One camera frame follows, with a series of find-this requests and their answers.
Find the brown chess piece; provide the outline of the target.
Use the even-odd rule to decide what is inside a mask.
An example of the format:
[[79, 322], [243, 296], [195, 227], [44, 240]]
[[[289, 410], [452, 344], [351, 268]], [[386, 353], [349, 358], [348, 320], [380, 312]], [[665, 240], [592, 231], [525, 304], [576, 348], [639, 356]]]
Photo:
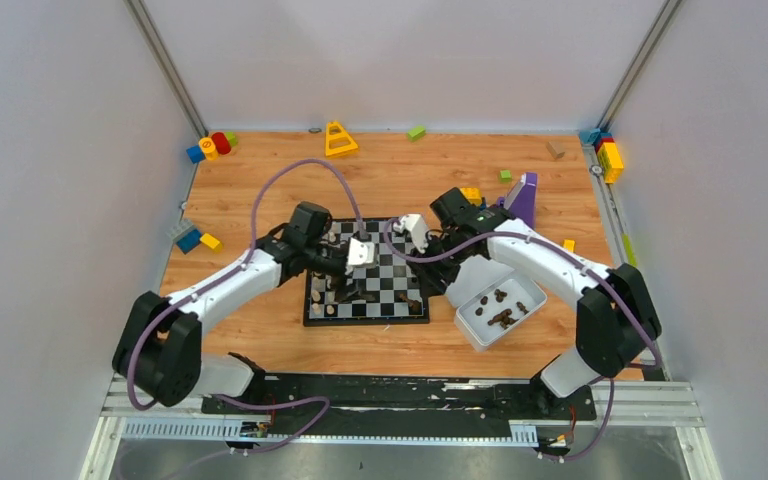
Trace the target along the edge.
[[398, 299], [405, 303], [408, 309], [408, 314], [411, 316], [421, 315], [423, 312], [423, 303], [421, 300], [410, 298], [406, 293], [400, 292]]

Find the black white chess board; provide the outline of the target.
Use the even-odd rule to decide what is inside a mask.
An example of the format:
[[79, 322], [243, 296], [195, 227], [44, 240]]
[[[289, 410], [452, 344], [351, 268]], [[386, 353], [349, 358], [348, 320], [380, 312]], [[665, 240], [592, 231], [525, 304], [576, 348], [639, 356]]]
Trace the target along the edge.
[[[306, 327], [428, 324], [430, 305], [428, 297], [419, 288], [419, 281], [406, 261], [395, 252], [409, 253], [413, 249], [410, 239], [394, 234], [392, 247], [382, 237], [386, 217], [365, 220], [370, 240], [377, 245], [377, 265], [356, 269], [343, 289], [333, 286], [327, 275], [306, 275], [306, 299], [302, 308], [302, 322]], [[411, 316], [405, 303], [398, 299], [400, 292], [421, 300], [423, 312]]]

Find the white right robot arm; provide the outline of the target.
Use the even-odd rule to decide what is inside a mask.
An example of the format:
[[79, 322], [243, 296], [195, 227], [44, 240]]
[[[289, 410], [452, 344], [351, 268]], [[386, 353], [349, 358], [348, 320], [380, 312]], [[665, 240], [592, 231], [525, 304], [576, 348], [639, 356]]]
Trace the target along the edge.
[[479, 326], [476, 309], [494, 287], [512, 287], [528, 311], [539, 307], [545, 287], [576, 314], [575, 343], [533, 377], [531, 403], [556, 417], [571, 394], [599, 378], [632, 367], [655, 345], [662, 326], [642, 273], [573, 254], [499, 207], [481, 209], [452, 188], [431, 204], [442, 233], [415, 250], [408, 262], [427, 296], [443, 295], [456, 310], [456, 325], [478, 348], [496, 341]]

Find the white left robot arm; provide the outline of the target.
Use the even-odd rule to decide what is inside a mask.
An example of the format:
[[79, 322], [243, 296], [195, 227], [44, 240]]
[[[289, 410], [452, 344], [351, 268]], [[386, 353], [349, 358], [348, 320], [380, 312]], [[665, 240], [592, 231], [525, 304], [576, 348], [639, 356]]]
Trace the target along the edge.
[[255, 240], [238, 259], [197, 284], [161, 296], [147, 291], [133, 303], [112, 358], [132, 404], [172, 407], [189, 396], [225, 395], [243, 413], [258, 411], [266, 386], [258, 367], [238, 354], [202, 351], [205, 335], [250, 300], [277, 289], [305, 271], [343, 284], [367, 264], [374, 247], [365, 232], [330, 239], [332, 216], [324, 207], [299, 203], [290, 220]]

